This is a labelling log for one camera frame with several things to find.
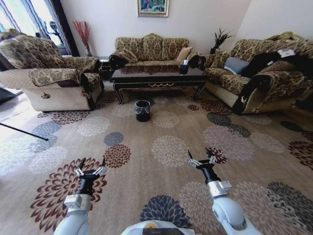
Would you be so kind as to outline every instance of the carpet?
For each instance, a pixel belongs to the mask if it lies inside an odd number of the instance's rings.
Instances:
[[[265,235],[313,233],[313,123],[282,112],[238,116],[194,89],[128,92],[118,105],[105,92],[94,111],[25,111],[3,123],[49,138],[45,142],[0,128],[0,233],[52,234],[66,214],[63,201],[79,187],[74,169],[103,157],[108,171],[94,183],[92,235],[120,234],[158,219],[203,235],[225,234],[211,210],[201,171],[188,164],[217,157],[215,172],[232,185],[231,197]],[[138,122],[134,103],[151,103],[151,119]],[[15,104],[6,105],[13,112]]]

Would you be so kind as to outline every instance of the wall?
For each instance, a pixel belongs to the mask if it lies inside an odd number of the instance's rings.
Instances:
[[[312,9],[313,0],[252,0],[235,41],[265,39],[285,31],[312,40]]]
[[[208,53],[219,27],[236,34],[251,0],[170,0],[168,18],[137,16],[136,0],[61,0],[81,55],[84,46],[72,26],[74,20],[91,26],[90,48],[94,56],[109,56],[116,37],[142,37],[154,32],[162,37],[186,37],[194,51]],[[230,49],[234,38],[223,49]]]

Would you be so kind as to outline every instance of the trash can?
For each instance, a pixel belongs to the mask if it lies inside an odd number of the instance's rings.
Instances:
[[[139,100],[135,103],[136,119],[138,121],[148,121],[150,119],[150,102]]]

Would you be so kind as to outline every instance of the coffee table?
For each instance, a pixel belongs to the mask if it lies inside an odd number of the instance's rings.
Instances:
[[[111,80],[118,95],[119,105],[124,103],[122,90],[143,88],[198,87],[194,100],[205,87],[206,75],[200,69],[189,68],[187,74],[179,73],[178,65],[124,66],[115,70]]]

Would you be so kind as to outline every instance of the framed painting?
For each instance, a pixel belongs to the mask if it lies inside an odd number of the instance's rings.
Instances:
[[[137,0],[138,16],[168,17],[169,0]]]

